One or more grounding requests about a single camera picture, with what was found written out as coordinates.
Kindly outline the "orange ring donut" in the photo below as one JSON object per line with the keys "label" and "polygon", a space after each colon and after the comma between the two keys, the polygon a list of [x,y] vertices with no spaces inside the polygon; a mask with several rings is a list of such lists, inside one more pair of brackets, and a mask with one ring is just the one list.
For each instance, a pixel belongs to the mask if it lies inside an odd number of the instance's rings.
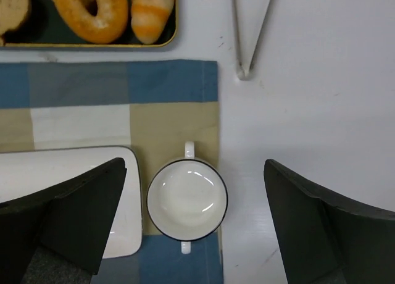
{"label": "orange ring donut", "polygon": [[95,0],[91,14],[83,0],[52,0],[67,26],[80,38],[94,44],[109,44],[123,34],[128,23],[128,0]]}

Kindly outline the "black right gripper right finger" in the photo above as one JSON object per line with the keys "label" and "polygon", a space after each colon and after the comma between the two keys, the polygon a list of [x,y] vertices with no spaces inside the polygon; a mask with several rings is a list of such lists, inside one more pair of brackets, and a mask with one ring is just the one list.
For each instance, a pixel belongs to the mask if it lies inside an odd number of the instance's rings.
{"label": "black right gripper right finger", "polygon": [[268,159],[264,182],[288,283],[394,283],[394,212]]}

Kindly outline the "silver metal tongs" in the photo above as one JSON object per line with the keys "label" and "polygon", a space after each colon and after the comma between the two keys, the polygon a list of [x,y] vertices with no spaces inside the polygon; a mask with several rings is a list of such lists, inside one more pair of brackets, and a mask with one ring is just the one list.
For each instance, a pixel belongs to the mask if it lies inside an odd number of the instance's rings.
{"label": "silver metal tongs", "polygon": [[239,80],[254,76],[272,0],[231,0],[235,73]]}

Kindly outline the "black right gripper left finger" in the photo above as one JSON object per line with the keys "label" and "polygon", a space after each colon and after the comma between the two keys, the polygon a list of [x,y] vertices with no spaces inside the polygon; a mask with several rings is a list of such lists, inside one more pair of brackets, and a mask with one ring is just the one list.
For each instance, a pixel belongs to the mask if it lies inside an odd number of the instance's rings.
{"label": "black right gripper left finger", "polygon": [[1,283],[90,283],[123,191],[125,161],[1,203]]}

